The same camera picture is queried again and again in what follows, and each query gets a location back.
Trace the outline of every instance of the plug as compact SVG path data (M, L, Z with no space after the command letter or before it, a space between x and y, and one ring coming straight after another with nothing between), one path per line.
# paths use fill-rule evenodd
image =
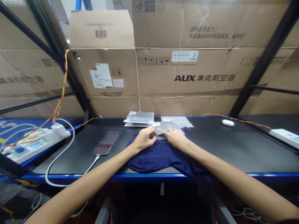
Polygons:
M42 141L44 142L51 142L57 138L55 133L47 128L44 128L42 131L36 134Z
M51 126L51 128L53 132L59 137L64 137L68 134L68 131L61 124L55 123L54 125Z

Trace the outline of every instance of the hand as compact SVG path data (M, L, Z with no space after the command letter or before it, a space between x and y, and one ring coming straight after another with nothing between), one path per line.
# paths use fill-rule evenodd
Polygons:
M132 146L137 149L138 153L141 150L152 146L157 140L156 135L157 132L153 127L142 129L132 143Z
M163 134L170 144L180 150L183 150L183 148L189 141L180 130L169 130L164 132Z

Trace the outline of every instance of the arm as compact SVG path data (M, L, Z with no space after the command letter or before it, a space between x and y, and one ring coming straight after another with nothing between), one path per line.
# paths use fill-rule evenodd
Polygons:
M121 153L102 163L63 189L39 208L26 224L64 223L81 205L89 200L132 156L156 141L156 131L150 127L139 132L134 142Z
M206 167L268 222L299 219L299 208L263 183L198 147L178 130L164 134L172 145Z

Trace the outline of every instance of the metal shelf frame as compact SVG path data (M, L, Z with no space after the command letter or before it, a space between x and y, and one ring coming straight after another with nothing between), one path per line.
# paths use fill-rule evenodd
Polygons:
M41 2L38 0L27 0L26 5L32 11L32 15L35 17L36 22L38 23L40 30L42 31L47 43L47 46L35 33L33 33L13 12L11 12L6 5L0 1L0 12L10 20L17 28L19 28L26 36L28 36L33 42L35 42L44 52L46 52L53 60L55 60L60 66L63 73L65 73L64 68L64 48L59 41L59 38L54 31L54 28L44 11ZM68 77L67 81L73 90L71 93L65 94L65 96L75 95L77 98L82 110L89 114L89 118L96 117L93 109L90 106L89 100L86 97L86 93L79 82L78 78L75 75L75 72L71 66L71 63L68 63ZM19 110L36 104L44 103L47 101L58 99L59 96L48 97L42 100L37 100L30 103L25 103L10 108L5 108L0 110L0 114L7 112Z
M299 92L297 91L276 89L258 85L264 73L266 72L272 60L274 59L276 53L284 43L289 33L291 32L295 23L298 21L298 18L299 2L297 0L292 0L281 21L279 22L276 30L274 31L269 43L267 44L262 56L260 57L254 70L252 71L248 81L242 89L239 98L234 104L230 112L231 117L239 118L240 112L242 111L243 107L245 106L255 89L299 95Z

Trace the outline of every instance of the frosted plastic bag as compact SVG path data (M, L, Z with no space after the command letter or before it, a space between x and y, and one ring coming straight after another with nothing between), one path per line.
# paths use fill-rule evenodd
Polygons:
M154 113L130 111L124 122L152 124L154 122Z
M150 124L142 124L142 123L132 123L132 122L127 122L125 124L125 127L150 127Z
M174 124L170 121L156 122L151 124L151 126L156 130L158 135L163 134L164 132L169 131L171 129L180 130L183 134L185 134L177 124Z
M188 121L186 117L161 117L161 121L171 121L177 124L180 128L187 127L192 128L193 125Z

